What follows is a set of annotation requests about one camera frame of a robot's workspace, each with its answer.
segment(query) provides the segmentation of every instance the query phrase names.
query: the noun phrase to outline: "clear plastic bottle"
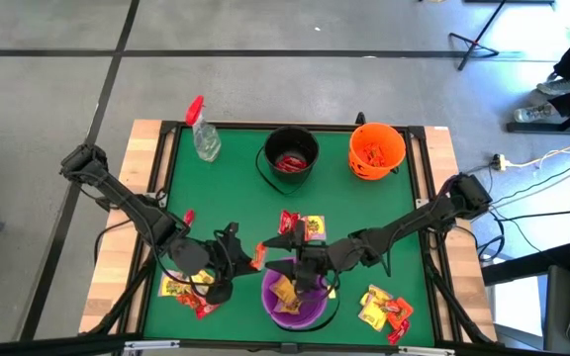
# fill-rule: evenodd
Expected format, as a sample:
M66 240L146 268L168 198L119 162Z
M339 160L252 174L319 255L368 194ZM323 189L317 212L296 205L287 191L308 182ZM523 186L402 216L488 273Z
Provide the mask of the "clear plastic bottle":
M217 134L217 129L204 119L203 107L204 96L199 95L186 112L186 124L193 128L195 149L197 149L199 157L207 162L212 162L217 158L222 142Z

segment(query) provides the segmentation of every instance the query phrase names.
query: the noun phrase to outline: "purple bucket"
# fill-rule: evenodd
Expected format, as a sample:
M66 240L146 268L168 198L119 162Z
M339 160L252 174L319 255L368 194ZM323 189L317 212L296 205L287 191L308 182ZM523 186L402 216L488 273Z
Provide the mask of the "purple bucket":
M261 299L263 300L263 307L265 311L272 316L272 319L279 325L292 329L305 328L318 320L319 317L325 311L327 307L327 298L317 302L302 302L299 308L299 314L290 314L287 312L276 312L274 307L278 303L278 297L270 291L269 286L276 283L281 277L281 274L270 269L265 271L265 276L263 277L263 284L261 286ZM305 295L305 299L319 299L327 291L324 289L319 289L317 291L310 292Z

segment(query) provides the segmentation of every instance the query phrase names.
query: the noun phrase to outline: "tripod stand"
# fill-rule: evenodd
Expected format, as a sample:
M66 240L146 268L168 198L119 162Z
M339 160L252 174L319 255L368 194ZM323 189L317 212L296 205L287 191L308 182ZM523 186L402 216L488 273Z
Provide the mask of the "tripod stand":
M492 49L492 48L487 48L483 45L480 45L479 41L481 41L481 38L483 37L483 35L485 35L485 33L487 32L487 29L490 27L490 25L492 25L492 22L494 21L494 19L496 19L496 16L499 14L499 12L501 12L501 9L503 8L503 5L505 5L506 1L507 0L501 0L501 3L496 8L496 11L494 12L494 14L492 14L492 17L490 17L490 20L488 20L487 24L485 24L485 26L483 27L483 30L481 30L481 33L476 38L476 40L470 40L470 39L464 38L463 36L460 36L456 33L450 33L449 34L449 36L460 39L460 40L464 41L465 43L470 44L470 47L467 49L467 51L463 55L463 59L461 59L461 64L459 64L459 66L457 68L459 71L463 70L463 68L465 67L465 64L467 64L467 61L470 59L472 52L474 52L474 50L476 50L477 48L487 50L491 53L491 54L487 55L486 57L499 55L499 52L497 50Z

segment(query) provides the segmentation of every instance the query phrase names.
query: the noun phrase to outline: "concrete floor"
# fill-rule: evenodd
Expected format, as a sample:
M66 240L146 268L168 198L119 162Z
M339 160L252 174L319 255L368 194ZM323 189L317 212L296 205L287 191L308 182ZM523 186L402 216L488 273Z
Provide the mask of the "concrete floor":
M124 58L97 143L117 173L133 119L181 119L195 95L204 94L212 120L352 123L363 111L370 121L450 127L461 169L485 164L494 153L527 161L570 144L570 136L503 130L514 108L537 100L529 90L570 44L570 22L558 16L570 14L569 1L554 8L508 5L484 44L524 51L526 61L472 61L463 72L455 59ZM0 0L0 48L113 49L129 5ZM460 0L142 1L127 47L463 49L447 33L475 36L494 8ZM109 63L109 57L0 57L0 220L7 224L0 232L0 341L18 329L66 186L59 162L85 138ZM495 173L492 194L510 194L569 164L563 155L541 171ZM489 185L485 172L478 175ZM502 213L567 210L569 182L508 208ZM105 219L79 200L38 337L76 333L93 271L92 242ZM540 248L570 238L568 217L521 226ZM481 241L498 233L489 218L474 228ZM507 255L533 252L513 226L506 237Z

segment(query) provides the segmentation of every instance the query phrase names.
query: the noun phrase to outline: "wooden table frame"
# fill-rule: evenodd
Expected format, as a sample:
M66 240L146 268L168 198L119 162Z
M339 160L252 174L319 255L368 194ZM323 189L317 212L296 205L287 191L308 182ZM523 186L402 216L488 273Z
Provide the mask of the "wooden table frame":
M173 141L173 134L160 133L173 130L176 127L174 124L154 120L134 121L119 179L135 193L154 192L168 183L167 163L171 160L171 156L174 156L173 147L176 147L176 144ZM409 150L413 152L416 162L419 196L421 199L427 199L434 195L449 176L458 172L450 133L447 128L436 127L415 127L411 132L414 134ZM420 145L418 136L422 136L426 144ZM422 164L423 158L429 164ZM112 211L107 225L122 222L126 218L123 212ZM469 222L458 221L458 224L469 228ZM432 244L435 244L434 236L429 238ZM135 274L137 267L142 263L142 261L133 261L136 248L142 248L142 245L136 242L137 233L132 223L112 229L103 237L79 327L81 332L94 327L109 311L123 293L130 276ZM444 247L447 261L443 262L449 265L450 276L447 277L451 278L455 296L480 329L488 337L496 340L474 239L467 232L454 229L448 234ZM441 271L446 270L440 268L439 254L434 251L431 254L437 267ZM451 321L443 297L439 292L436 294L441 338L459 341L462 337L463 340L469 341L467 335L460 336L458 324ZM122 318L119 324L114 325L114 331L117 327L121 332L137 331L143 297L143 287L141 287L130 305L129 317Z

